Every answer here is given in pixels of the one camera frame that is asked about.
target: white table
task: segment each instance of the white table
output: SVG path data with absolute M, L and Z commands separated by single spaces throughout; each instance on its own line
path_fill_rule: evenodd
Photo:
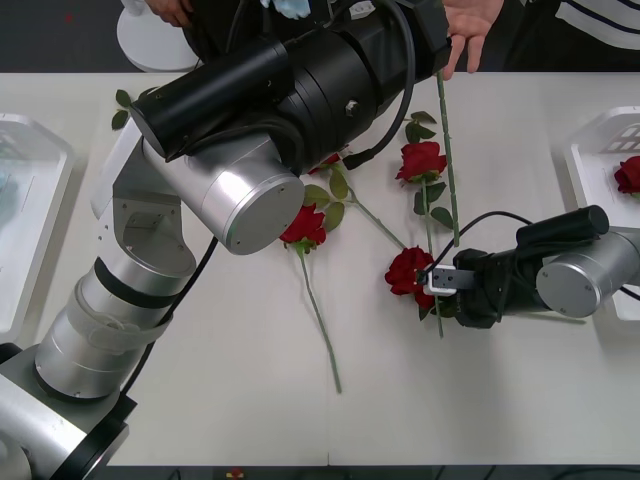
M 117 88 L 161 75 L 0 75 L 0 109 L 69 141 L 77 166 L 20 343 L 39 340 L 92 264 L 89 198 L 117 134 Z M 505 209 L 539 220 L 575 207 L 558 145 L 604 110 L 637 103 L 637 75 L 456 75 L 447 84 L 461 223 Z M 435 81 L 413 110 L 438 113 Z M 373 144 L 384 118 L 353 143 Z M 426 245 L 412 194 L 394 180 L 402 138 L 350 174 L 360 199 L 407 244 Z M 528 202 L 536 196 L 538 201 Z M 196 256 L 210 234 L 185 214 Z M 462 246 L 499 251 L 519 225 L 493 219 Z M 449 235 L 440 232 L 442 248 Z M 360 212 L 310 258 L 344 394 L 297 259 L 277 242 L 249 257 L 220 249 L 132 390 L 140 406 L 113 464 L 505 464 L 640 461 L 640 338 L 605 325 L 505 318 L 489 331 L 433 319 L 389 292 L 396 247 Z

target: finger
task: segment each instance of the finger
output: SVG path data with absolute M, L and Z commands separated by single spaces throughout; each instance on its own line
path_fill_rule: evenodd
M 191 22 L 189 21 L 189 18 L 187 17 L 187 14 L 184 13 L 184 10 L 182 10 L 182 8 L 179 8 L 178 10 L 176 10 L 174 15 L 178 19 L 178 22 L 180 23 L 180 26 L 188 27 L 188 26 L 191 25 Z
M 193 7 L 191 6 L 191 0 L 181 0 L 182 2 L 182 6 L 184 7 L 184 9 L 189 12 L 189 13 L 193 13 Z
M 484 47 L 484 37 L 473 37 L 467 44 L 467 72 L 476 73 L 480 68 L 480 58 L 482 57 L 482 47 Z
M 449 56 L 449 63 L 444 67 L 444 79 L 451 80 L 453 72 L 456 71 L 456 65 L 464 50 L 464 37 L 462 35 L 453 35 L 451 37 L 451 55 Z
M 178 22 L 178 19 L 175 17 L 175 15 L 171 15 L 170 13 L 165 13 L 161 15 L 160 18 L 162 18 L 165 22 L 170 23 L 174 27 L 180 26 L 180 22 Z

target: person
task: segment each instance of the person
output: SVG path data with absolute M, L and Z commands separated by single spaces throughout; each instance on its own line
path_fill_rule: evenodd
M 444 0 L 453 76 L 465 45 L 467 70 L 480 64 L 504 0 Z M 640 71 L 640 0 L 537 0 L 525 7 L 507 71 Z
M 162 20 L 184 28 L 187 42 L 204 63 L 247 44 L 265 30 L 284 42 L 331 18 L 326 0 L 309 0 L 311 15 L 300 19 L 285 18 L 275 11 L 277 6 L 265 9 L 260 0 L 145 1 Z M 230 35 L 236 16 L 239 24 Z
M 145 0 L 153 13 L 174 27 L 187 28 L 191 26 L 189 20 L 193 13 L 190 0 Z

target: red rose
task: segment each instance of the red rose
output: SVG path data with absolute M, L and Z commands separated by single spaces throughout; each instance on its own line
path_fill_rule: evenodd
M 308 238 L 316 245 L 323 244 L 327 239 L 327 232 L 322 226 L 324 213 L 315 213 L 315 210 L 315 203 L 302 207 L 289 228 L 280 235 L 280 240 L 285 243 L 296 243 Z
M 336 163 L 339 162 L 340 160 L 342 160 L 340 158 L 340 155 L 338 155 L 337 153 L 334 153 L 333 155 L 331 155 L 329 158 L 327 158 L 324 162 L 322 162 L 320 165 L 331 165 L 332 163 Z M 313 170 L 309 170 L 309 175 L 313 175 L 316 172 L 319 172 L 320 170 L 324 170 L 324 168 L 322 167 L 316 167 Z
M 391 285 L 391 293 L 395 295 L 413 294 L 422 308 L 430 309 L 435 305 L 435 298 L 424 293 L 424 286 L 418 285 L 416 274 L 433 263 L 433 257 L 420 247 L 405 248 L 393 259 L 384 279 Z
M 613 175 L 622 193 L 640 193 L 640 157 L 620 162 L 620 170 Z
M 427 172 L 442 173 L 446 167 L 447 157 L 440 155 L 437 142 L 410 143 L 402 147 L 402 167 L 396 178 L 410 182 Z

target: metal screw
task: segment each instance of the metal screw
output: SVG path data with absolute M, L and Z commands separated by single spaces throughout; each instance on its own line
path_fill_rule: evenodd
M 349 118 L 355 117 L 358 114 L 359 110 L 360 110 L 360 104 L 355 100 L 349 100 L 347 102 L 347 105 L 344 107 L 344 112 Z

